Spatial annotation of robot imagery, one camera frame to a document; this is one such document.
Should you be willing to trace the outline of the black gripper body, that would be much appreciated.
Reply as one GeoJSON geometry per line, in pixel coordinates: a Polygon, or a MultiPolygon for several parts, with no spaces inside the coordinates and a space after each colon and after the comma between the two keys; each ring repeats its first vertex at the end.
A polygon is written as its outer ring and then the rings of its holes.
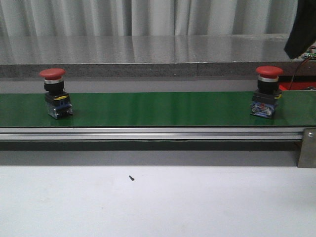
{"type": "Polygon", "coordinates": [[[284,51],[295,59],[308,50],[316,41],[316,1],[299,0],[292,30],[284,51]]]}

